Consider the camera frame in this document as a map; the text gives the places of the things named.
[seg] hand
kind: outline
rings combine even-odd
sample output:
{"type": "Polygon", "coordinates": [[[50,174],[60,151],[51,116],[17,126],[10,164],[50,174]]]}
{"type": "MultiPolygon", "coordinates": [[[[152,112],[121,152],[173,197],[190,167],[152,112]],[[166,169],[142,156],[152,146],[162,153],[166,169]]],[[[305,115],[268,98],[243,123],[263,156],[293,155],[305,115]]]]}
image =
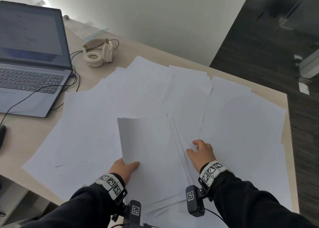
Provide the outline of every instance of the hand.
{"type": "Polygon", "coordinates": [[[210,144],[203,142],[202,140],[193,141],[194,145],[197,145],[198,152],[194,152],[192,149],[187,149],[186,153],[196,171],[199,173],[201,168],[212,161],[216,161],[213,153],[213,148],[210,144]]]}
{"type": "Polygon", "coordinates": [[[123,179],[125,185],[130,181],[132,173],[138,168],[139,162],[133,162],[125,165],[123,158],[115,161],[109,173],[117,173],[123,179]]]}

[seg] wooden desk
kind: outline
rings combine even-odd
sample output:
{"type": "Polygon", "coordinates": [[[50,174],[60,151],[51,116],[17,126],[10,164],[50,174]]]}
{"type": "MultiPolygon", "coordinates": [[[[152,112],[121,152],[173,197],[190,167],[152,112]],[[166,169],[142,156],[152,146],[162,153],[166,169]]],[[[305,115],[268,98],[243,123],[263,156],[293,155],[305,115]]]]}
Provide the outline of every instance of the wooden desk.
{"type": "MultiPolygon", "coordinates": [[[[83,41],[66,29],[70,52],[82,49],[83,41]]],[[[150,61],[169,66],[180,66],[199,71],[207,72],[210,77],[218,76],[252,89],[252,92],[273,102],[274,104],[286,109],[284,129],[282,133],[282,144],[285,145],[286,163],[289,176],[289,185],[293,210],[299,213],[297,184],[295,175],[295,166],[293,160],[293,147],[290,132],[290,121],[287,95],[273,89],[249,82],[247,80],[223,73],[221,71],[211,69],[209,67],[191,62],[181,57],[174,56],[169,53],[162,52],[155,48],[145,46],[143,44],[130,41],[123,37],[104,33],[99,37],[108,39],[117,39],[120,41],[120,46],[115,51],[114,62],[105,64],[100,68],[93,68],[86,65],[83,61],[83,56],[74,58],[73,64],[76,70],[81,75],[81,90],[88,90],[95,86],[102,78],[105,78],[112,73],[115,68],[127,66],[137,56],[142,56],[150,61]]],[[[56,106],[63,102],[64,94],[58,100],[56,106]]],[[[21,186],[37,193],[38,195],[60,205],[63,201],[53,194],[48,188],[35,180],[30,174],[25,172],[21,167],[29,160],[30,157],[37,151],[38,147],[46,139],[50,131],[56,125],[62,116],[63,108],[53,111],[47,118],[37,118],[29,116],[8,115],[4,124],[8,131],[2,149],[0,150],[0,174],[21,186]]]]}

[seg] laptop screen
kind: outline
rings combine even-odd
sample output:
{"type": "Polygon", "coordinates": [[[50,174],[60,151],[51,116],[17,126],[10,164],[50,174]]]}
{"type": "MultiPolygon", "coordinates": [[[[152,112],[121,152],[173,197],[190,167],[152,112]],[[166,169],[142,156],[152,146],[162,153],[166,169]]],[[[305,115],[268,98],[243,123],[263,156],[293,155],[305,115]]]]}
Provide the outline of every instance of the laptop screen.
{"type": "Polygon", "coordinates": [[[61,11],[0,1],[0,61],[71,69],[61,11]]]}

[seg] laptop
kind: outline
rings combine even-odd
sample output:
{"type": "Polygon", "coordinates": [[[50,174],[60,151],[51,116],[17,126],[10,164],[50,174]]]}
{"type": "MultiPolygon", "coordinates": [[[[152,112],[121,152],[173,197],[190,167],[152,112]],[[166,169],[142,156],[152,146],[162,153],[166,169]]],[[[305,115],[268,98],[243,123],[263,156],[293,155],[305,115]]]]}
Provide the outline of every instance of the laptop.
{"type": "Polygon", "coordinates": [[[71,73],[61,10],[0,1],[0,112],[45,117],[71,73]]]}

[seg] computer mouse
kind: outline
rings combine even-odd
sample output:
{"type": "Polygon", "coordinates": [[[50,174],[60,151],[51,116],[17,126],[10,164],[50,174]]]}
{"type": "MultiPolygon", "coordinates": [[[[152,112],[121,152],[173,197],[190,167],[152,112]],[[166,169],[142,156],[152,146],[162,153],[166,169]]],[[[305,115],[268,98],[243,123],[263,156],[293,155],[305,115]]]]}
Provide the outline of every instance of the computer mouse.
{"type": "Polygon", "coordinates": [[[2,143],[3,143],[6,132],[7,132],[6,126],[0,125],[0,148],[2,147],[2,143]]]}

